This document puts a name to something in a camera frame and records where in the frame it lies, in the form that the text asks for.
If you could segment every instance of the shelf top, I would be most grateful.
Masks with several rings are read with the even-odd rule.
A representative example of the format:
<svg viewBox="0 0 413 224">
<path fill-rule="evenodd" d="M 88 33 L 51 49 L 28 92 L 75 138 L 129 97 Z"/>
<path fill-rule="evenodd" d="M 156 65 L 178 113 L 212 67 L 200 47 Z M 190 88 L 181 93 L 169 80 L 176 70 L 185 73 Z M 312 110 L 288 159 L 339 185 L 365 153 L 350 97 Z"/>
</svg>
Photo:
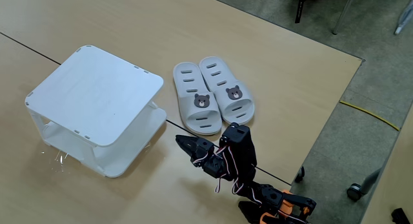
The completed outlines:
<svg viewBox="0 0 413 224">
<path fill-rule="evenodd" d="M 109 146 L 162 85 L 161 77 L 86 45 L 37 86 L 25 103 L 87 141 Z"/>
</svg>

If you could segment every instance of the gray floor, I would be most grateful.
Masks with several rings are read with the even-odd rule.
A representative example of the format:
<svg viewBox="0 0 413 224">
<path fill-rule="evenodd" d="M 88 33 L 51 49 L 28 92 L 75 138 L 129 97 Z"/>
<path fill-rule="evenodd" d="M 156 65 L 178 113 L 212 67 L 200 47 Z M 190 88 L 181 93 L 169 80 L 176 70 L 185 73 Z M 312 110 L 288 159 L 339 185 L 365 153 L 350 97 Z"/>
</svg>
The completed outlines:
<svg viewBox="0 0 413 224">
<path fill-rule="evenodd" d="M 306 1 L 294 24 L 298 0 L 219 0 L 366 61 L 342 99 L 401 126 L 413 99 L 413 20 L 393 32 L 410 0 L 354 0 L 338 35 L 332 35 L 347 0 Z M 376 118 L 337 104 L 304 162 L 306 176 L 292 192 L 317 201 L 311 223 L 358 223 L 369 196 L 354 203 L 351 183 L 382 166 L 398 132 Z"/>
</svg>

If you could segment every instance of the shelf leg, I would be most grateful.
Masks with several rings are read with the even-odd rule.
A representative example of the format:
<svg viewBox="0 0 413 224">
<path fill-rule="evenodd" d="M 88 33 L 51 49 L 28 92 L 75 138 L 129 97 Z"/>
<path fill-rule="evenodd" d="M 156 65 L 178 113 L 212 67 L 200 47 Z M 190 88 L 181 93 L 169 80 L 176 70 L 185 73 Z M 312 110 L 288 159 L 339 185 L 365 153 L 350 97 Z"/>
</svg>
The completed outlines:
<svg viewBox="0 0 413 224">
<path fill-rule="evenodd" d="M 31 115 L 34 123 L 35 123 L 36 126 L 37 126 L 37 129 L 38 129 L 38 131 L 39 131 L 39 133 L 40 133 L 41 138 L 42 138 L 43 141 L 44 141 L 44 140 L 46 139 L 45 129 L 47 128 L 47 125 L 46 125 L 46 124 L 43 122 L 43 120 L 41 119 L 41 115 L 40 115 L 40 114 L 38 114 L 38 113 L 36 113 L 36 112 L 33 112 L 33 111 L 31 111 L 31 110 L 29 110 L 29 113 L 30 113 L 30 115 Z"/>
<path fill-rule="evenodd" d="M 105 171 L 103 170 L 102 167 L 99 166 L 99 164 L 97 164 L 95 153 L 93 151 L 92 146 L 88 145 L 88 146 L 79 146 L 79 147 L 81 148 L 82 153 L 83 153 L 83 159 L 81 163 L 87 166 L 88 168 L 96 171 L 100 175 L 105 176 L 105 173 L 104 173 Z"/>
</svg>

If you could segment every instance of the bear face print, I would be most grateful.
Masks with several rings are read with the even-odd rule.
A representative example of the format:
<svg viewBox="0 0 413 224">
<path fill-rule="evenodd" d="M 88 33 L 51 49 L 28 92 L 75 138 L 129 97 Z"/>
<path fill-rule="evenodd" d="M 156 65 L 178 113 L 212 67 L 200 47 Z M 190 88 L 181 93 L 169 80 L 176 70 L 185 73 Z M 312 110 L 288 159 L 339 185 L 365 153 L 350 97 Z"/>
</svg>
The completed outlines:
<svg viewBox="0 0 413 224">
<path fill-rule="evenodd" d="M 199 107 L 199 108 L 208 107 L 209 106 L 209 95 L 202 96 L 199 94 L 195 94 L 194 104 L 196 107 Z"/>
<path fill-rule="evenodd" d="M 236 85 L 235 88 L 227 88 L 226 91 L 230 99 L 239 99 L 243 97 L 243 93 L 240 91 L 238 85 Z"/>
</svg>

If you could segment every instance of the yellow cable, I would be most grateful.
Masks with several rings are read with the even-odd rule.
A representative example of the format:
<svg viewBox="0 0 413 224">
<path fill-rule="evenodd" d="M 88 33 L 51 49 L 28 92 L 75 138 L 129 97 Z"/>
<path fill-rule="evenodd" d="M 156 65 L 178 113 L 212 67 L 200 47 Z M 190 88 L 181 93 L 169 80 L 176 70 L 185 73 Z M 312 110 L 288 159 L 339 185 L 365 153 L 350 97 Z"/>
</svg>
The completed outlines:
<svg viewBox="0 0 413 224">
<path fill-rule="evenodd" d="M 379 116 L 373 114 L 372 112 L 370 112 L 370 111 L 368 111 L 368 110 L 365 110 L 364 108 L 357 107 L 357 106 L 352 105 L 352 104 L 350 104 L 350 103 L 347 103 L 347 102 L 345 102 L 345 101 L 340 101 L 340 103 L 341 103 L 341 104 L 344 104 L 344 105 L 348 105 L 348 106 L 353 107 L 353 108 L 356 108 L 356 109 L 358 109 L 358 110 L 360 110 L 360 111 L 365 112 L 366 114 L 370 114 L 371 116 L 373 116 L 373 117 L 375 117 L 375 118 L 377 118 L 377 119 L 380 119 L 380 120 L 382 120 L 382 122 L 384 122 L 384 123 L 388 124 L 389 126 L 393 127 L 395 130 L 400 131 L 400 128 L 399 128 L 399 127 L 393 125 L 391 122 L 387 121 L 386 119 L 384 119 L 384 118 L 382 118 L 382 117 L 379 117 Z"/>
</svg>

